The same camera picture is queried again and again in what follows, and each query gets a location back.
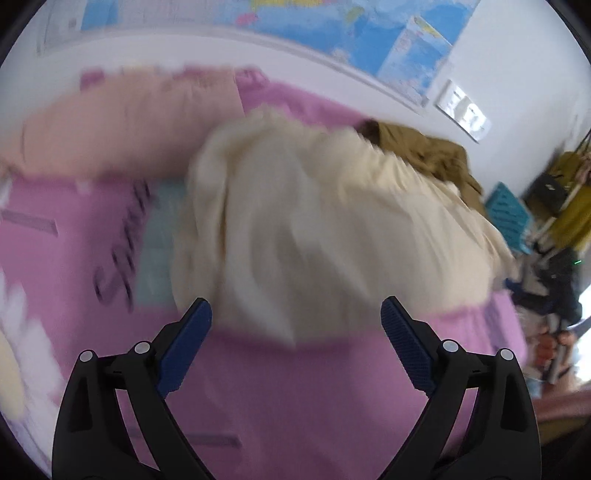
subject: white flower pattern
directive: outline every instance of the white flower pattern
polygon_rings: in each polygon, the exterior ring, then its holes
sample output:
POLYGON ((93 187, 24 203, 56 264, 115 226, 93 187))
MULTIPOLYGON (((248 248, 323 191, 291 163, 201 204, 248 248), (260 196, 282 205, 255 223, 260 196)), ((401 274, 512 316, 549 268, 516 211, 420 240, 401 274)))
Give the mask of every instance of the white flower pattern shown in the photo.
POLYGON ((10 198, 10 192, 12 190, 12 179, 7 177, 0 179, 0 208, 6 208, 8 205, 8 199, 10 198))
POLYGON ((64 379, 43 325, 36 318, 27 318, 25 291, 18 284, 9 289, 2 270, 0 360, 4 360, 0 377, 12 380, 0 382, 2 415, 26 453, 50 474, 59 412, 53 399, 63 392, 64 379))

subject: blue gripper pad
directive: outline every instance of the blue gripper pad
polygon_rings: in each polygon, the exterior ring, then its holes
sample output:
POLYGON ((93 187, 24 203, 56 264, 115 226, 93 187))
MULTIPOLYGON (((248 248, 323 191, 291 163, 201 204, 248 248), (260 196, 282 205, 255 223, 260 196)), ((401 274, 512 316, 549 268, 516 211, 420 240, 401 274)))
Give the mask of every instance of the blue gripper pad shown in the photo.
POLYGON ((404 310, 398 300, 392 297, 382 303, 381 318, 384 332, 392 343, 413 387, 424 391, 430 397, 436 387, 432 377, 434 359, 410 325, 410 322, 415 320, 404 310))
POLYGON ((202 301, 190 314, 160 360, 160 380, 156 389, 162 396, 178 390, 197 351, 212 327, 212 308, 202 301))

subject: light switch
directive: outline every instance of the light switch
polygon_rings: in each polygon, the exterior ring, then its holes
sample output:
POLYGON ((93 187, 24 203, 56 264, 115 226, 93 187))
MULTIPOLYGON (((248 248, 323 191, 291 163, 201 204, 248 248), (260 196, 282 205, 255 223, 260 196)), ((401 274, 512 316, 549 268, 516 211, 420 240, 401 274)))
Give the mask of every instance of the light switch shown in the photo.
POLYGON ((477 142, 481 141, 491 129, 491 121, 451 80, 437 102, 437 107, 477 142))

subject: brown jacket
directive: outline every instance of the brown jacket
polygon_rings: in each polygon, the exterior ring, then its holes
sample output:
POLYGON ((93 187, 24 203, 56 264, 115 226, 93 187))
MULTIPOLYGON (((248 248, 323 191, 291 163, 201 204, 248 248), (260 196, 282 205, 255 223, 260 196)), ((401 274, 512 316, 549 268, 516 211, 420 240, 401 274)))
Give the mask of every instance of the brown jacket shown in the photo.
POLYGON ((486 217, 480 201, 482 187, 470 174, 466 150, 448 140, 426 137, 401 125, 368 120, 357 128, 374 145, 390 151, 423 175, 452 182, 466 205, 486 217))

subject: world map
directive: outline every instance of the world map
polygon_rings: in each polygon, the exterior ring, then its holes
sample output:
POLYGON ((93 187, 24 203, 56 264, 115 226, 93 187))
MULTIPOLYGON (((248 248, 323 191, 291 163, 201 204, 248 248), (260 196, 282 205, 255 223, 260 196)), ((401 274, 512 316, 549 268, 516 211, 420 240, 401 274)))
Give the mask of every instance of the world map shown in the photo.
POLYGON ((480 0, 53 0, 44 47, 96 30, 219 25, 281 38, 423 103, 480 0))

